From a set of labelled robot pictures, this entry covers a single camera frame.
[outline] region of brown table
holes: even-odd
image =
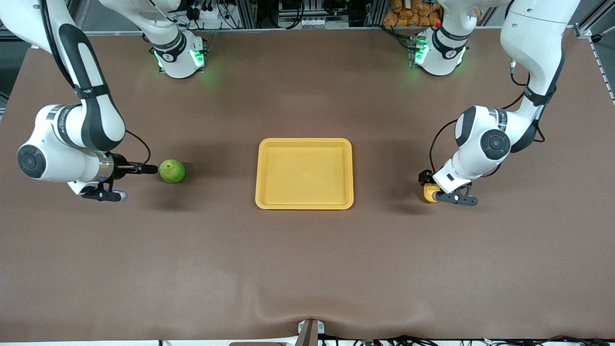
[[[0,340],[280,337],[307,317],[345,337],[615,337],[615,108],[586,40],[565,36],[546,143],[476,182],[478,207],[420,198],[440,126],[521,92],[498,37],[476,31],[436,78],[379,31],[221,34],[187,80],[159,74],[138,36],[92,38],[152,161],[188,166],[179,185],[118,181],[117,204],[19,171],[36,112],[76,100],[30,50],[0,123]],[[258,209],[267,137],[349,139],[354,206]],[[436,164],[455,149],[447,129]],[[130,137],[117,152],[146,154]]]

